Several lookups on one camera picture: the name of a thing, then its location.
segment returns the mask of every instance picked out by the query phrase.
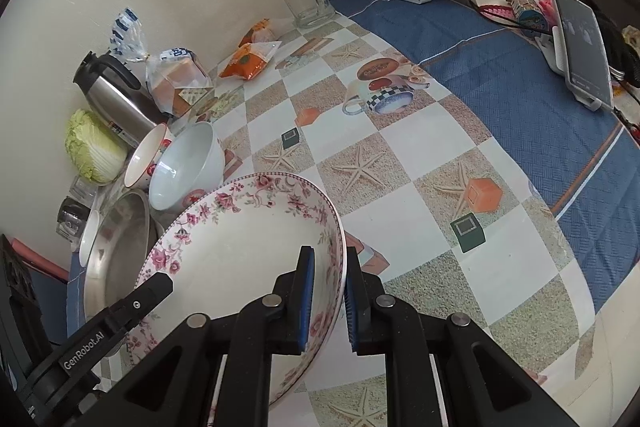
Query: beige floor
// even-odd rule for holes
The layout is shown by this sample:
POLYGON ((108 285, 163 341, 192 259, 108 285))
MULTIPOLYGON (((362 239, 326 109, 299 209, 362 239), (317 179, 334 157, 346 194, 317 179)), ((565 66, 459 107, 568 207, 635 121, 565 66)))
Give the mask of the beige floor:
POLYGON ((578 378, 554 393, 580 427, 609 427, 640 386, 640 267, 596 316, 593 358, 578 378))

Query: green cabbage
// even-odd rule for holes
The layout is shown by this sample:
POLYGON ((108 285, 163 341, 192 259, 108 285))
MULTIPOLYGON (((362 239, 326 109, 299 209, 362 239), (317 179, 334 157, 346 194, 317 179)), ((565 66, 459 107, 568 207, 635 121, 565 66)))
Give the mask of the green cabbage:
POLYGON ((66 124, 65 149, 80 175, 97 184, 114 181, 127 158, 123 140, 84 109, 66 124))

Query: pink flower pattern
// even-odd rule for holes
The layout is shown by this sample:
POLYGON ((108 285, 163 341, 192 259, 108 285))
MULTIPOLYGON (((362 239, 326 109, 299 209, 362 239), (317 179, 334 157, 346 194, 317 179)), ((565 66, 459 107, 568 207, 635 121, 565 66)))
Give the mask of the pink flower pattern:
MULTIPOLYGON (((314 206, 310 206, 306 200, 311 197, 312 191, 302 179, 297 176, 273 176, 269 174, 260 174, 258 176, 248 176, 236 180, 228 193, 217 192, 213 195, 214 205, 210 206, 207 202, 190 208, 191 212, 186 214, 186 222, 179 226, 177 232, 173 236, 165 234, 161 242, 156 245, 149 257, 147 263, 140 272, 138 284, 151 277, 154 271, 167 271, 174 276, 180 271, 182 259, 182 247, 191 243, 191 230, 196 226, 202 226, 212 219, 212 224, 218 223, 218 216, 221 213, 231 210, 232 212, 241 212, 241 203, 252 204, 255 207, 273 208, 276 205, 274 198, 276 194, 287 193, 287 214, 292 216, 302 216, 303 219, 314 219, 316 223, 325 227, 321 232, 318 242, 320 244, 328 243, 327 252, 329 256, 329 266, 326 271, 326 281, 331 283, 337 293, 337 286, 340 283, 340 273, 344 259, 340 256, 338 266, 338 240, 337 229, 335 226, 328 226, 328 210, 321 201, 315 201, 314 206)), ((195 203, 205 195, 203 190, 194 190, 185 198, 189 198, 191 203, 195 203)), ((283 382, 280 383, 277 393, 274 397, 280 397, 286 390, 296 381, 308 367, 310 360, 313 359, 315 353, 324 341, 324 338, 331 325, 332 318, 339 306, 337 299, 328 302, 324 311, 318 311, 309 328, 309 342, 306 351, 300 358, 299 364, 287 372, 283 382)), ((153 347, 158 344, 151 331, 148 329, 149 324, 159 318, 157 315, 148 316, 140 325, 127 337, 127 347, 129 352, 135 357, 141 359, 153 347)))

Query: starfish print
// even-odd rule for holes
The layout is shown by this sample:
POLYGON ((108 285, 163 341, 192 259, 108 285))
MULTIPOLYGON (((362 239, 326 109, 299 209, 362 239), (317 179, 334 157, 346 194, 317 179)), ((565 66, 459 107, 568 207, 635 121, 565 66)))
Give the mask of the starfish print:
POLYGON ((281 143, 280 152, 278 152, 278 154, 263 156, 262 159, 272 161, 272 169, 277 169, 280 165, 286 165, 287 167, 289 167, 289 169, 295 171, 296 168, 293 166, 293 164, 291 163, 291 158, 289 158, 288 156, 298 148, 298 145, 300 145, 300 143, 296 143, 295 145, 292 145, 287 150, 285 150, 284 145, 281 143))
POLYGON ((364 58, 362 55, 358 53, 358 47, 351 43, 346 44, 343 51, 334 52, 331 54, 331 56, 335 58, 342 58, 343 60, 349 57, 364 58))
POLYGON ((358 409, 353 411, 349 409, 344 409, 343 407, 338 407, 332 403, 327 404, 329 409, 334 411, 335 413, 344 416, 345 418, 351 420, 349 423, 349 427, 378 427, 373 420, 379 419, 376 416, 382 416, 386 414, 386 406, 381 407, 375 411, 370 411, 369 408, 369 388, 365 387, 360 397, 360 403, 358 404, 358 409))
POLYGON ((446 192, 447 194, 453 194, 458 196, 458 204, 456 205, 456 209, 453 212, 452 220, 457 219, 462 215, 462 210, 466 207, 466 188, 469 185, 469 178, 466 175, 466 167, 462 163, 462 161, 458 162, 458 183, 456 187, 438 187, 434 185, 433 188, 437 188, 441 192, 446 192))
POLYGON ((369 170, 369 167, 373 165, 373 162, 378 160, 380 156, 384 155, 384 153, 385 153, 384 151, 379 152, 378 154, 373 155, 367 161, 364 161, 362 158, 362 146, 358 145, 358 150, 356 151, 356 159, 354 164, 331 165, 331 168, 335 169, 336 171, 352 172, 351 178, 349 178, 347 186, 344 188, 341 195, 344 196, 349 191, 349 189, 356 184, 356 182, 360 179, 360 177, 363 177, 371 182, 374 182, 375 184, 378 184, 380 187, 384 188, 385 185, 378 178, 376 178, 375 174, 373 174, 369 170))

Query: plastic bag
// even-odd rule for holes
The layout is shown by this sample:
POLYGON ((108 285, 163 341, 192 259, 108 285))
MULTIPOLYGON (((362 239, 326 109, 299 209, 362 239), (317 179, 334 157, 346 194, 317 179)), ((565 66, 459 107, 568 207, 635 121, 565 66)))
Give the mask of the plastic bag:
POLYGON ((292 19, 262 19, 251 26, 238 47, 251 42, 275 42, 293 28, 292 19))
POLYGON ((163 112, 180 117, 213 88, 209 75, 188 49, 150 54, 142 24, 129 8, 113 23, 109 48, 121 60, 145 63, 146 88, 163 112))
POLYGON ((276 54, 281 42, 252 42, 244 44, 231 55, 221 77, 239 76, 251 80, 260 73, 276 54))

